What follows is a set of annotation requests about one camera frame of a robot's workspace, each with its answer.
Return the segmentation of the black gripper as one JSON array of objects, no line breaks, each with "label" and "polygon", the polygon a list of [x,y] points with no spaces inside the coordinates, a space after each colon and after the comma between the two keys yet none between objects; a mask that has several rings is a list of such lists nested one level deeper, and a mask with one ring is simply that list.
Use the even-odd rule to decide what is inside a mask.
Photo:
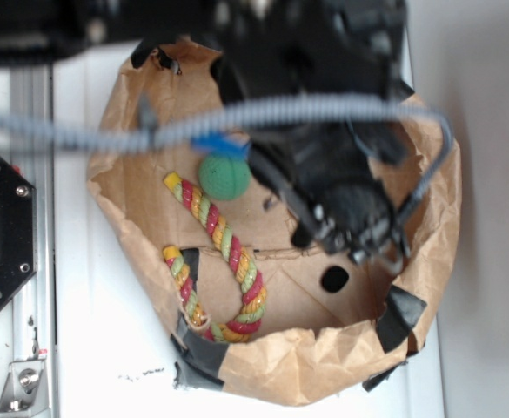
[{"label": "black gripper", "polygon": [[251,136],[249,167],[296,220],[293,246],[317,245],[356,265],[377,261],[401,272],[408,245],[398,211],[353,133],[259,131]]}]

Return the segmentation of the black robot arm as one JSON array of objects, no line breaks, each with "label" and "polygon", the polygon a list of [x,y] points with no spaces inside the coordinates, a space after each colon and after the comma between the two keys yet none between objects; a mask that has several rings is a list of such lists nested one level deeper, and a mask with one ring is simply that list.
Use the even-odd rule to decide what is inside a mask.
[{"label": "black robot arm", "polygon": [[378,118],[289,118],[283,101],[308,109],[350,93],[400,101],[405,17],[402,1],[0,1],[0,66],[133,40],[133,68],[153,62],[181,74],[179,44],[214,50],[210,73],[225,110],[265,120],[246,126],[247,161],[297,219],[292,244],[396,271],[409,250],[410,210],[394,206],[369,162],[398,165],[404,146]]}]

